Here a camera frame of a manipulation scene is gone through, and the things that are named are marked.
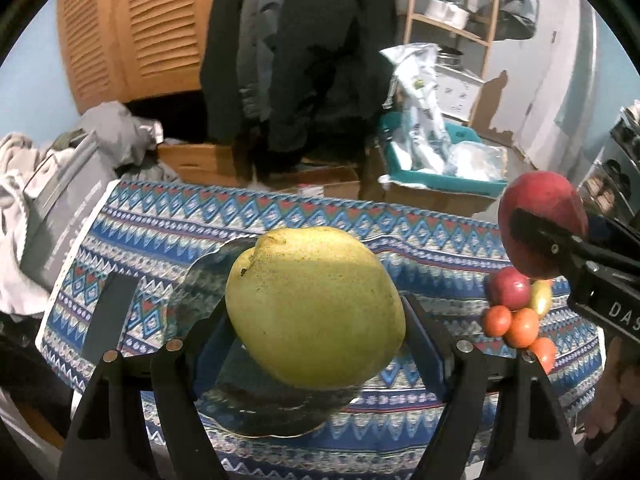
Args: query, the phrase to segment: screw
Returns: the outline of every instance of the screw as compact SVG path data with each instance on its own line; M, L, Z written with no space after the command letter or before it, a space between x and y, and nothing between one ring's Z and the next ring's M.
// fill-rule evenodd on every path
M166 344L166 349L169 352L177 352L180 348L182 348L182 339L174 338Z
M600 269L600 266L596 262L592 262L591 260L586 262L585 265L591 272L598 272L598 270Z
M465 354L468 354L469 352L471 352L474 349L474 346L469 341L463 339L463 340L458 341L456 343L456 348L458 350L460 350L461 352L464 352Z
M523 354L522 354L522 358L523 358L527 363L534 363L534 362L536 362L536 355L535 355L531 350L527 350L526 352L523 352Z
M118 352L115 350L107 350L104 354L102 354L102 360L105 363L113 363L118 358Z

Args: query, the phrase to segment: pot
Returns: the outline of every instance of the pot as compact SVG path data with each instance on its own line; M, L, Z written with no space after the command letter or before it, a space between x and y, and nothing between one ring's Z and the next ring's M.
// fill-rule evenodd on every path
M469 11L452 0L428 0L424 15L460 30L466 27L469 19Z
M462 69L463 53L456 48L450 46L440 46L437 63L440 66L448 66L454 70Z

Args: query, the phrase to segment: yellow fruit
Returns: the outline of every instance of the yellow fruit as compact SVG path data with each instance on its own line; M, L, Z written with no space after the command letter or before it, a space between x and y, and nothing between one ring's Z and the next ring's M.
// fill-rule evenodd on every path
M263 234L234 263L225 296L249 354L291 386L362 384L404 340L388 273L360 241L331 227Z
M542 319L549 312L553 305L553 294L551 292L551 284L549 281L533 282L531 285L531 300L529 308L532 308Z

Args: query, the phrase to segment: louvered door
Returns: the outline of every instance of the louvered door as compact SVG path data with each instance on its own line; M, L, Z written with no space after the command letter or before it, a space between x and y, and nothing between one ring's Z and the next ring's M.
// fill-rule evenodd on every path
M59 0L60 39L81 112L200 88L212 0Z

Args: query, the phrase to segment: white box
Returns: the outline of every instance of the white box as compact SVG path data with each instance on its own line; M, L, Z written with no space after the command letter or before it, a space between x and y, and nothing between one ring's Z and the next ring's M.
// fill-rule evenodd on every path
M469 70L460 72L442 65L436 65L436 74L436 99L440 111L446 116L467 122L484 81Z

